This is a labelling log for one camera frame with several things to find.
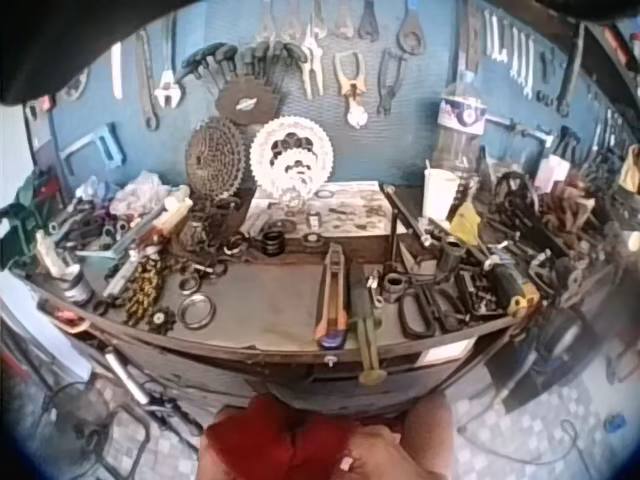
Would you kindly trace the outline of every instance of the black cable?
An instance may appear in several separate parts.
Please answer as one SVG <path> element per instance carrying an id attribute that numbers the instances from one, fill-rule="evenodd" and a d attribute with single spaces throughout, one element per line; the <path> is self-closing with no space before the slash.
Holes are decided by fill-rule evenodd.
<path id="1" fill-rule="evenodd" d="M 557 463 L 557 462 L 559 462 L 561 460 L 564 460 L 575 449 L 578 452 L 578 455 L 580 457 L 582 465 L 584 466 L 584 469 L 586 470 L 587 474 L 589 475 L 589 478 L 591 480 L 594 479 L 593 474 L 591 473 L 591 469 L 589 468 L 589 465 L 587 464 L 587 460 L 586 460 L 586 458 L 584 456 L 584 452 L 578 446 L 578 430 L 576 429 L 575 424 L 571 420 L 569 420 L 567 418 L 565 418 L 565 419 L 560 421 L 560 428 L 569 437 L 571 444 L 569 445 L 567 450 L 562 455 L 560 455 L 560 456 L 558 456 L 556 458 L 553 458 L 551 460 L 535 461 L 535 460 L 525 460 L 525 459 L 518 458 L 518 457 L 512 457 L 511 455 L 507 455 L 505 453 L 498 452 L 497 450 L 494 450 L 494 449 L 492 449 L 490 447 L 487 447 L 487 446 L 481 444 L 479 441 L 477 441 L 473 437 L 469 436 L 468 435 L 468 431 L 467 431 L 467 426 L 471 422 L 474 422 L 475 420 L 477 420 L 480 417 L 484 416 L 492 408 L 493 400 L 494 399 L 491 399 L 491 402 L 489 402 L 489 404 L 484 409 L 482 409 L 480 412 L 478 412 L 477 414 L 472 416 L 470 419 L 468 419 L 466 422 L 464 422 L 462 425 L 460 425 L 457 428 L 458 434 L 462 438 L 464 438 L 467 442 L 469 442 L 471 445 L 473 445 L 475 448 L 477 448 L 481 452 L 486 453 L 488 455 L 493 455 L 494 457 L 502 458 L 503 460 L 509 460 L 509 461 L 515 462 L 515 463 L 520 463 L 522 465 L 534 465 L 534 466 L 545 466 L 545 465 L 552 465 L 554 463 Z"/>

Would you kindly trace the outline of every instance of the paper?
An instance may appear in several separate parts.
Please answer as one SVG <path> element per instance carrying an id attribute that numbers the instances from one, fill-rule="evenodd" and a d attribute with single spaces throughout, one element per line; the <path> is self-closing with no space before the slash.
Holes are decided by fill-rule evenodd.
<path id="1" fill-rule="evenodd" d="M 299 238 L 311 230 L 307 213 L 319 212 L 321 226 L 314 232 L 324 237 L 362 237 L 389 235 L 391 206 L 380 191 L 378 182 L 325 183 L 300 210 L 288 210 L 272 195 L 258 188 L 249 206 L 242 230 L 249 230 L 262 212 L 268 212 L 271 221 L 290 219 L 296 222 L 296 231 L 287 235 Z M 398 233 L 406 230 L 398 224 Z"/>

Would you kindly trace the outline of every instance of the o-ring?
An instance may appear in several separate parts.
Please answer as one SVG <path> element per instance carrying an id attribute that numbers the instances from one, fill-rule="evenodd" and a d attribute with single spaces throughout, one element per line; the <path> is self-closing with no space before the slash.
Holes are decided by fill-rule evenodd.
<path id="1" fill-rule="evenodd" d="M 333 198 L 335 195 L 335 193 L 333 192 L 333 190 L 317 190 L 315 193 L 316 198 L 321 198 L 321 199 L 327 199 L 327 198 Z"/>
<path id="2" fill-rule="evenodd" d="M 187 275 L 178 282 L 178 290 L 183 295 L 191 295 L 200 290 L 200 277 L 195 273 Z"/>
<path id="3" fill-rule="evenodd" d="M 199 303 L 204 303 L 208 305 L 207 313 L 205 313 L 202 318 L 198 319 L 195 322 L 187 322 L 185 315 L 187 310 L 189 310 L 192 306 L 197 305 Z M 196 293 L 191 295 L 190 297 L 185 298 L 180 306 L 178 307 L 178 311 L 176 312 L 176 317 L 184 325 L 184 328 L 188 330 L 201 330 L 207 327 L 216 316 L 216 304 L 202 293 Z"/>

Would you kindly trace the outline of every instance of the adjustable wrench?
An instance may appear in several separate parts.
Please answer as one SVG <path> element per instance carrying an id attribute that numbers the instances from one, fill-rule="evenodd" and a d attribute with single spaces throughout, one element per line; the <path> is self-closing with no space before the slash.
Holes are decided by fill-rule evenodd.
<path id="1" fill-rule="evenodd" d="M 153 92 L 162 108 L 176 108 L 182 98 L 182 88 L 173 76 L 173 37 L 176 28 L 176 12 L 171 12 L 162 21 L 162 55 L 164 70 L 160 76 L 160 84 Z"/>
<path id="2" fill-rule="evenodd" d="M 353 38 L 355 29 L 353 28 L 353 22 L 351 21 L 351 12 L 349 10 L 349 0 L 340 0 L 340 6 L 338 7 L 338 17 L 335 24 L 336 37 L 349 40 Z"/>
<path id="3" fill-rule="evenodd" d="M 493 58 L 493 45 L 491 44 L 491 15 L 489 10 L 484 11 L 484 31 L 487 34 L 486 54 L 487 57 Z"/>
<path id="4" fill-rule="evenodd" d="M 149 33 L 146 28 L 136 32 L 136 74 L 138 76 L 138 95 L 142 104 L 144 124 L 147 130 L 158 129 L 158 114 L 153 106 L 152 98 L 152 74 L 151 48 L 149 46 Z"/>
<path id="5" fill-rule="evenodd" d="M 556 108 L 561 117 L 569 115 L 569 100 L 573 93 L 573 87 L 576 84 L 578 74 L 580 73 L 580 64 L 582 63 L 582 51 L 584 49 L 584 23 L 579 23 L 573 37 L 573 48 L 569 54 L 567 67 L 564 69 L 560 92 L 556 99 Z"/>
<path id="6" fill-rule="evenodd" d="M 520 32 L 520 45 L 522 46 L 522 58 L 520 59 L 518 85 L 524 87 L 527 82 L 527 37 L 524 32 Z"/>
<path id="7" fill-rule="evenodd" d="M 533 35 L 529 35 L 529 71 L 527 72 L 527 86 L 524 87 L 524 96 L 529 100 L 533 98 Z"/>
<path id="8" fill-rule="evenodd" d="M 514 25 L 511 27 L 511 35 L 513 38 L 513 61 L 511 63 L 511 72 L 509 75 L 514 80 L 518 79 L 518 29 Z"/>

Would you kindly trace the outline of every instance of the plastic bottle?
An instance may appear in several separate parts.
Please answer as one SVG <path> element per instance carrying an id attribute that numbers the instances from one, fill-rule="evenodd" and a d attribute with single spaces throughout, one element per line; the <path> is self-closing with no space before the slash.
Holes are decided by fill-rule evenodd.
<path id="1" fill-rule="evenodd" d="M 431 161 L 433 168 L 449 170 L 460 178 L 454 207 L 466 199 L 469 180 L 476 172 L 480 147 L 476 139 L 484 133 L 487 114 L 487 106 L 471 84 L 472 78 L 470 73 L 461 75 L 461 79 L 449 85 L 442 94 L 438 144 Z"/>

